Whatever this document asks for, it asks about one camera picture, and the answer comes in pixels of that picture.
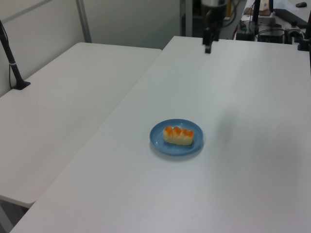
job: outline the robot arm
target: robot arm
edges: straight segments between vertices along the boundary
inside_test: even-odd
[[[205,21],[207,25],[203,33],[205,53],[210,53],[212,42],[219,39],[228,2],[229,0],[202,0],[202,4],[205,6]]]

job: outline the blue plate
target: blue plate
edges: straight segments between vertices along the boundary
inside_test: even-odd
[[[182,146],[165,142],[163,140],[163,130],[166,126],[178,126],[188,130],[193,130],[192,144],[189,146]],[[203,132],[198,125],[191,121],[183,119],[170,119],[155,125],[150,131],[149,138],[155,148],[164,154],[185,155],[192,153],[200,148],[203,142]]]

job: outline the equipment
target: equipment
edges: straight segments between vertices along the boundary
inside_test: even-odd
[[[1,20],[0,20],[0,40],[1,40],[2,46],[4,48],[5,54],[9,60],[10,67],[12,68],[12,71],[13,71],[14,76],[16,78],[16,86],[14,86],[13,89],[22,90],[25,87],[29,86],[30,82],[26,82],[21,78],[21,75],[20,75],[18,67],[16,65],[14,56],[13,56],[12,51],[11,51],[10,46],[9,46],[9,39],[6,35],[5,29],[4,29],[4,26],[1,22]]]
[[[210,53],[212,42],[219,39],[228,0],[202,0],[202,4],[206,7],[205,20],[207,25],[203,33],[203,44],[205,45],[205,53]]]
[[[292,12],[289,12],[285,9],[274,9],[274,12],[279,18],[285,20],[288,23],[292,24],[294,21],[296,21],[299,28],[307,28],[308,23],[294,15]]]
[[[205,16],[207,28],[203,33],[203,44],[205,45],[205,53],[211,53],[211,44],[213,41],[218,41],[220,30],[223,27],[228,0],[202,0],[202,4],[206,7],[207,12]],[[234,15],[236,15],[236,5],[234,3],[233,5]],[[269,7],[272,6],[273,1],[270,0]],[[246,25],[250,33],[246,34],[246,31],[241,29],[245,40],[254,40],[255,34],[258,33],[259,8],[260,0],[255,0],[253,20]]]

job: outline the black cable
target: black cable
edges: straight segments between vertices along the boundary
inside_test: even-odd
[[[223,25],[222,26],[223,28],[228,27],[229,25],[231,25],[234,22],[235,18],[237,17],[237,6],[238,6],[239,3],[240,3],[240,1],[238,1],[237,4],[234,4],[234,1],[232,0],[232,5],[233,5],[233,12],[232,12],[232,14],[234,14],[233,15],[233,19],[228,24]]]
[[[258,37],[255,35],[255,32],[252,32],[251,30],[251,18],[252,18],[252,9],[253,9],[253,6],[255,5],[255,1],[253,3],[253,5],[251,5],[251,8],[250,8],[250,15],[249,15],[249,22],[248,22],[248,30],[250,31],[250,33],[254,34],[254,37],[256,39],[258,39]]]
[[[3,29],[3,31],[4,31],[6,41],[7,41],[8,44],[9,44],[9,37],[8,37],[8,35],[7,35],[7,33],[6,33],[5,28],[4,28],[3,25],[2,25],[2,29]],[[9,64],[9,85],[10,85],[10,88],[11,88],[11,90],[12,90],[12,85],[11,85],[11,65],[10,65],[10,64]]]
[[[285,30],[284,29],[265,29],[265,30],[262,30],[262,31],[258,32],[258,34],[267,33],[267,32],[273,32],[273,31],[285,31]]]
[[[9,84],[10,84],[10,88],[12,90],[12,85],[11,85],[11,66],[9,64]]]

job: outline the black stand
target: black stand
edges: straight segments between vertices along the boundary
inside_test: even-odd
[[[13,56],[12,51],[10,49],[9,41],[8,41],[7,36],[6,36],[6,33],[5,33],[5,30],[4,30],[4,27],[3,27],[1,20],[0,20],[0,40],[1,40],[2,46],[4,48],[5,54],[9,60],[10,67],[12,68],[12,71],[13,71],[14,76],[16,78],[16,86],[14,86],[13,89],[22,90],[25,87],[29,86],[30,82],[26,82],[21,78],[21,75],[19,73],[19,70],[18,70],[18,67],[16,65],[14,56]]]
[[[306,33],[303,37],[303,39],[299,42],[298,50],[299,51],[309,51],[310,47],[310,33],[311,33],[311,12],[309,15],[309,20],[306,28]]]

